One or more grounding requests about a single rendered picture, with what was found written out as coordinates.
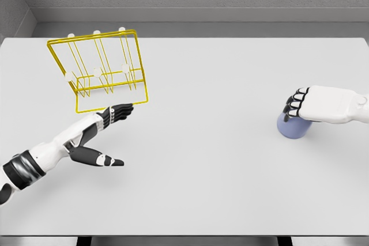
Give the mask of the yellow wire cup holder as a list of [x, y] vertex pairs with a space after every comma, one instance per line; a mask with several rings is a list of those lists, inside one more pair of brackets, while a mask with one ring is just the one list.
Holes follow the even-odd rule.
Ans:
[[51, 39], [52, 57], [76, 96], [76, 113], [149, 100], [137, 32], [120, 27], [113, 32]]

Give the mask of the lavender blue cup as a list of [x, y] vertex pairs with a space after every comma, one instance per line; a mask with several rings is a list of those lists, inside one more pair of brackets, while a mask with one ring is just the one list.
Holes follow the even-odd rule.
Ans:
[[290, 139], [299, 139], [305, 136], [306, 132], [312, 125], [312, 121], [302, 119], [300, 117], [289, 118], [284, 121], [287, 114], [281, 113], [277, 119], [277, 129], [285, 137]]

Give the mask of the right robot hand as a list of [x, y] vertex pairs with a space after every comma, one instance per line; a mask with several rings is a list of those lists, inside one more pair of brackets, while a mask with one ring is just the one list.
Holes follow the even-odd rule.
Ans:
[[300, 88], [286, 102], [283, 113], [287, 115], [284, 121], [300, 117], [312, 122], [348, 123], [348, 108], [355, 93], [348, 89], [318, 85]]

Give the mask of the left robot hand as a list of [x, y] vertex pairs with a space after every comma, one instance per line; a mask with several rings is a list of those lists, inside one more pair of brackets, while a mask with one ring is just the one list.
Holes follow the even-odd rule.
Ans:
[[124, 162], [114, 159], [95, 149], [85, 147], [97, 133], [109, 125], [125, 120], [133, 111], [133, 104], [118, 104], [106, 108], [103, 112], [90, 114], [72, 124], [55, 139], [62, 144], [62, 149], [75, 161], [92, 166], [124, 166]]

